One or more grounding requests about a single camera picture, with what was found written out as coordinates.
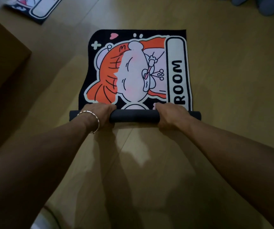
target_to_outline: pink heart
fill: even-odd
[[[119,36],[119,34],[111,33],[109,39],[115,39],[115,38],[117,38],[118,36]]]

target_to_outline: cartoon character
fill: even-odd
[[[107,44],[95,57],[97,81],[85,90],[85,99],[115,104],[121,96],[127,109],[144,108],[142,101],[148,97],[165,101],[165,39],[156,36],[115,46]]]
[[[11,5],[19,3],[27,7],[34,7],[38,2],[39,0],[9,0],[7,3]]]

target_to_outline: person's right hand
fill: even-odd
[[[181,121],[192,118],[189,112],[181,105],[172,103],[156,103],[160,115],[158,127],[161,129],[178,129]]]

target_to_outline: orange hair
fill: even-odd
[[[164,48],[165,38],[153,38],[148,41],[140,41],[143,50],[149,48]],[[116,101],[117,77],[115,73],[121,64],[124,52],[128,51],[128,42],[112,48],[104,57],[99,72],[100,81],[95,83],[86,93],[89,100],[96,100],[101,103],[111,104]],[[148,91],[151,96],[166,98],[165,94]]]

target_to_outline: silver bracelet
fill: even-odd
[[[84,113],[84,112],[91,113],[91,114],[93,114],[93,115],[97,118],[97,120],[98,120],[98,128],[96,129],[96,131],[98,131],[98,129],[100,128],[100,121],[99,121],[99,118],[96,116],[96,114],[94,114],[94,113],[91,112],[91,111],[81,111],[81,112],[79,112],[78,115],[80,115],[81,113]]]

